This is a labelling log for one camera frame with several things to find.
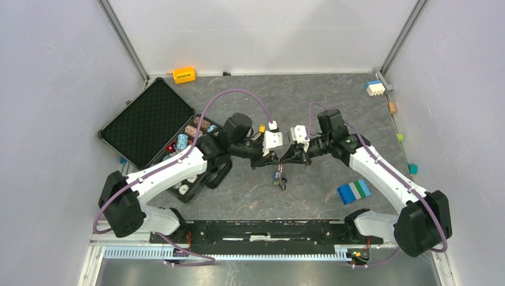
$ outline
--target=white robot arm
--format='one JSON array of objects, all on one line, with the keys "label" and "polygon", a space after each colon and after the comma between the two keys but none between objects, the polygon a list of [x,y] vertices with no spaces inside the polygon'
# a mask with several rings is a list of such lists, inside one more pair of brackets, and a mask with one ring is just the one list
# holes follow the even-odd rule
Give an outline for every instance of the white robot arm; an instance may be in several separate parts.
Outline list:
[{"label": "white robot arm", "polygon": [[345,218],[351,225],[351,236],[396,241],[413,257],[440,243],[440,233],[451,237],[448,200],[441,191],[431,193],[418,186],[384,160],[368,140],[358,133],[350,135],[339,110],[326,110],[317,117],[321,135],[307,140],[305,126],[292,128],[294,143],[280,161],[308,166],[311,158],[331,154],[370,181],[398,213],[381,214],[368,209],[354,212]]}]

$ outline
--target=green toy block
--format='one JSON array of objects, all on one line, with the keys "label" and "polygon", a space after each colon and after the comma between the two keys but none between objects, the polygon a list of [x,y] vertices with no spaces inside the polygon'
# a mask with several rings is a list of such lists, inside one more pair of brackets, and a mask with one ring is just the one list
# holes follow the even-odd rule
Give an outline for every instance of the green toy block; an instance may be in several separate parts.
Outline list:
[{"label": "green toy block", "polygon": [[409,164],[407,164],[407,166],[409,167],[409,173],[411,175],[417,175],[417,165],[416,164],[409,163]]}]

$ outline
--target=orange block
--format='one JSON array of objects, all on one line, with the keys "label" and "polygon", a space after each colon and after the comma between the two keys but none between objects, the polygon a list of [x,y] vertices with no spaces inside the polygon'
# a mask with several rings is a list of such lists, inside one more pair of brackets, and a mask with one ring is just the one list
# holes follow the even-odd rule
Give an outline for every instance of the orange block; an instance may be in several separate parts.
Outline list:
[{"label": "orange block", "polygon": [[389,112],[391,113],[391,115],[396,113],[396,105],[394,104],[394,102],[389,103]]}]

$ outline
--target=gray floor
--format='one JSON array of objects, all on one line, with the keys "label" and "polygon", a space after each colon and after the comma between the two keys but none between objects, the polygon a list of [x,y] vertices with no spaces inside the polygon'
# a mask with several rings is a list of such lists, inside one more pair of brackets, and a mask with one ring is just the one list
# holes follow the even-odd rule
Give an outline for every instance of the gray floor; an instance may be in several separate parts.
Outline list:
[{"label": "gray floor", "polygon": [[[354,123],[361,133],[393,166],[407,174],[407,162],[397,140],[384,96],[370,97],[365,83],[375,80],[372,74],[307,74],[282,76],[199,77],[195,82],[175,85],[175,91],[201,112],[209,100],[221,91],[243,88],[257,94],[267,105],[279,128],[288,137],[290,127],[308,124],[307,108],[318,101],[340,109],[344,119]],[[313,110],[313,131],[318,132],[317,113]],[[210,107],[208,118],[219,123],[233,113],[244,113],[259,125],[267,125],[260,105],[242,94],[221,97]],[[278,151],[283,154],[287,149]],[[344,206],[336,189],[361,179],[330,155],[313,160],[309,167],[288,164],[283,174],[288,187],[282,193],[273,186],[274,166],[251,170],[249,161],[234,158],[234,167],[214,190],[204,188],[190,203],[183,204],[168,192],[153,198],[149,205],[175,207],[185,219],[288,219],[343,218],[367,207],[376,212],[395,213],[388,200],[370,183],[372,195]]]},{"label": "gray floor", "polygon": [[[372,261],[391,250],[372,250]],[[400,253],[386,265],[351,269],[344,262],[219,261],[212,266],[171,268],[159,260],[105,259],[97,285],[441,285],[431,253]]]}]

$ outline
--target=white enclosure wall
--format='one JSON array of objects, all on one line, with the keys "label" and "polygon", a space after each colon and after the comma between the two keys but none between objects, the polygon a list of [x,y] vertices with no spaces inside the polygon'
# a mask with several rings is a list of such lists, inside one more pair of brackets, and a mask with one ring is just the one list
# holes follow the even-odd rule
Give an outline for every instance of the white enclosure wall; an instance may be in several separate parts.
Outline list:
[{"label": "white enclosure wall", "polygon": [[0,7],[0,284],[76,285],[119,167],[96,132],[142,81],[98,2]]},{"label": "white enclosure wall", "polygon": [[429,1],[386,77],[417,182],[449,197],[461,285],[505,278],[503,15],[503,1]]},{"label": "white enclosure wall", "polygon": [[415,0],[110,0],[149,74],[371,72]]}]

